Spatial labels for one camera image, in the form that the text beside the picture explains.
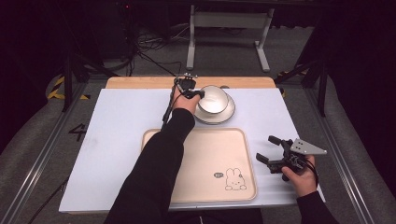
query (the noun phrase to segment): person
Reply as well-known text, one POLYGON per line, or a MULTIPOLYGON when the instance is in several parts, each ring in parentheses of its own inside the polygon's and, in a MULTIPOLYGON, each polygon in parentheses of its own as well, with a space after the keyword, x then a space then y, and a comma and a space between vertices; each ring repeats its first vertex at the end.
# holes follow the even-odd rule
MULTIPOLYGON (((172 118, 144 146, 134 169, 121 186, 105 223, 262 224, 259 208, 168 212, 183 159, 183 143, 195 125, 193 114, 200 97, 180 97, 176 88, 173 101, 172 118)), ((315 164, 313 156, 307 159, 315 164)), ((295 187, 303 224, 337 223, 318 194, 312 171, 306 169, 301 174, 295 174, 288 167, 283 167, 282 172, 295 187)))

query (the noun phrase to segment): human hand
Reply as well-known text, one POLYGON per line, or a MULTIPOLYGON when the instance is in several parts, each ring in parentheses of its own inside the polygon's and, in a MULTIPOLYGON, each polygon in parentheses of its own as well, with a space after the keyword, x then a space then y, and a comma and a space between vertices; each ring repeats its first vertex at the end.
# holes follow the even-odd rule
POLYGON ((175 87, 175 94, 173 97, 173 109, 176 108, 184 108, 190 111, 193 115, 195 114, 195 109, 198 102, 201 100, 201 97, 197 94, 191 99, 187 99, 183 95, 181 95, 178 87, 175 87))
MULTIPOLYGON (((315 166, 314 156, 306 156, 306 159, 315 166)), ((303 197, 317 190, 315 174, 307 167, 296 174, 289 167, 284 166, 282 167, 282 172, 291 181, 299 197, 303 197)))

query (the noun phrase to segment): black cloth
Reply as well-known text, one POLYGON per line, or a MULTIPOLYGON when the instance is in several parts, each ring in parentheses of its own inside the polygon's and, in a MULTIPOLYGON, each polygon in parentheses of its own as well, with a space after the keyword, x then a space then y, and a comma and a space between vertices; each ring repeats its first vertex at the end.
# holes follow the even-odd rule
MULTIPOLYGON (((146 143, 125 179, 105 223, 262 223, 259 208, 168 212, 172 191, 183 159, 183 143, 195 125, 186 109, 175 109, 164 129, 146 143)), ((297 200, 302 222, 337 223, 318 192, 297 200)))

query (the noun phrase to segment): saucer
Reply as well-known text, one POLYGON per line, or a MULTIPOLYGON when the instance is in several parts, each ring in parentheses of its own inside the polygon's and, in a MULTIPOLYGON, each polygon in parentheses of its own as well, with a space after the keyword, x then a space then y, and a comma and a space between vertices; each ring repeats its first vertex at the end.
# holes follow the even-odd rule
POLYGON ((235 111, 235 103, 233 98, 227 94, 228 104, 223 111, 218 114, 205 112, 200 106, 196 106, 195 117, 206 124, 220 124, 229 119, 235 111))

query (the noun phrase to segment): beige tray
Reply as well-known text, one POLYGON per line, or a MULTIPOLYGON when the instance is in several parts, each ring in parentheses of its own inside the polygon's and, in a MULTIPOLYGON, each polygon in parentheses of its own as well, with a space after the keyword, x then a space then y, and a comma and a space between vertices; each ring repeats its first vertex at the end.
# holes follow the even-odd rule
MULTIPOLYGON (((158 131, 146 131, 142 146, 158 131)), ((172 203, 243 201, 256 196, 247 141, 240 129, 193 129, 184 146, 172 203)))

